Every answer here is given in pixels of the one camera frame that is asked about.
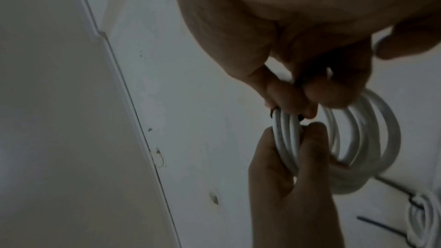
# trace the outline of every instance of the white cord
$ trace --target white cord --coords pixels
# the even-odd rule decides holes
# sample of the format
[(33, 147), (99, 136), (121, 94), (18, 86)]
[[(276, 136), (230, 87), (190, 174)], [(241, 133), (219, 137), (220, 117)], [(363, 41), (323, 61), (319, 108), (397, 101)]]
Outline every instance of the white cord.
[[(380, 150), (379, 125), (370, 101), (379, 109), (387, 126), (388, 141), (383, 155)], [(339, 155), (340, 135), (334, 114), (328, 108), (323, 109), (329, 124), (331, 151), (340, 162), (349, 166), (330, 166), (332, 193), (355, 192), (362, 188), (369, 178), (384, 172), (393, 164), (401, 145), (400, 126), (390, 107), (377, 94), (365, 89), (355, 103), (343, 110), (351, 125), (352, 139), (348, 151), (342, 157)], [(297, 175), (301, 134), (298, 116), (288, 115), (276, 109), (272, 119), (280, 158), (285, 166)]]
[(430, 191), (418, 193), (406, 207), (407, 239), (418, 248), (441, 247), (441, 200)]

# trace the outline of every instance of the finger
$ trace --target finger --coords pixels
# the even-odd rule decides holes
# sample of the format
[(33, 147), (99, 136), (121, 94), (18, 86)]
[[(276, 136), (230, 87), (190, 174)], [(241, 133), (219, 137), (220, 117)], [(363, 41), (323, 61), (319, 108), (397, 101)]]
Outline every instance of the finger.
[(323, 123), (311, 123), (305, 130), (300, 145), (299, 174), (296, 187), (329, 188), (328, 133)]
[[(371, 40), (335, 49), (314, 59), (307, 67), (308, 75), (312, 76), (304, 85), (307, 98), (326, 107), (347, 107), (360, 95), (371, 75)], [(310, 67), (317, 67), (317, 70), (311, 71)], [(330, 67), (331, 77), (323, 75), (324, 67)]]
[(426, 52), (441, 41), (441, 15), (396, 25), (392, 33), (378, 42), (375, 55), (389, 60)]
[(276, 149), (272, 128), (263, 133), (248, 169), (251, 203), (276, 203), (294, 187)]
[(279, 106), (286, 113), (302, 114), (307, 118), (314, 118), (317, 114), (316, 105), (309, 102), (302, 89), (281, 81), (265, 65), (246, 77), (230, 75), (251, 86), (272, 108)]

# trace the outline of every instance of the cable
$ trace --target cable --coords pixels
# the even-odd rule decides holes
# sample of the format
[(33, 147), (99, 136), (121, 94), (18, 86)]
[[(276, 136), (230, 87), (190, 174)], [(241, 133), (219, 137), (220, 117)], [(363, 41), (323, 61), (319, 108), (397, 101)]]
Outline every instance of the cable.
[(357, 216), (357, 219), (404, 237), (411, 248), (441, 247), (441, 198), (428, 190), (413, 193), (383, 177), (375, 179), (409, 195), (404, 215), (407, 231), (404, 233), (363, 216)]
[[(379, 124), (371, 102), (382, 114), (388, 141), (381, 155)], [(323, 108), (329, 124), (329, 142), (332, 154), (343, 164), (342, 168), (330, 166), (331, 191), (334, 194), (348, 194), (362, 188), (367, 180), (387, 170), (398, 156), (401, 133), (398, 121), (390, 107), (377, 94), (365, 89), (361, 96), (343, 113), (348, 118), (352, 139), (349, 148), (340, 156), (340, 135), (337, 121), (331, 109)], [(297, 115), (289, 115), (275, 109), (273, 131), (276, 147), (285, 166), (294, 174), (299, 172), (299, 149), (301, 125)]]

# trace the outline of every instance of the gray wall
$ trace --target gray wall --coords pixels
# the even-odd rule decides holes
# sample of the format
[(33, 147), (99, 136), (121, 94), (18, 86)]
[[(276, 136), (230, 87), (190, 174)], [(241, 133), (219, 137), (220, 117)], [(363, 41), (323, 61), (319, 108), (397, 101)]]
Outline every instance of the gray wall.
[(74, 0), (0, 3), (0, 247), (172, 247), (156, 174)]

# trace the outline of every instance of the skin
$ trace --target skin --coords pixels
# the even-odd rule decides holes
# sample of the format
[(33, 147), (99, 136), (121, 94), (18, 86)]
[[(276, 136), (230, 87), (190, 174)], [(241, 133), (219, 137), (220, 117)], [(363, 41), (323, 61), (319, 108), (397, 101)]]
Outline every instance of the skin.
[(249, 167), (254, 248), (344, 248), (337, 209), (329, 188), (325, 125), (304, 129), (300, 172), (284, 167), (271, 128), (265, 130)]
[[(425, 52), (441, 41), (441, 0), (178, 0), (201, 47), (270, 107), (312, 118), (317, 104), (349, 105), (365, 87), (372, 56)], [(393, 26), (371, 48), (371, 35)], [(269, 56), (297, 86), (266, 66)], [(333, 76), (329, 79), (326, 69)]]

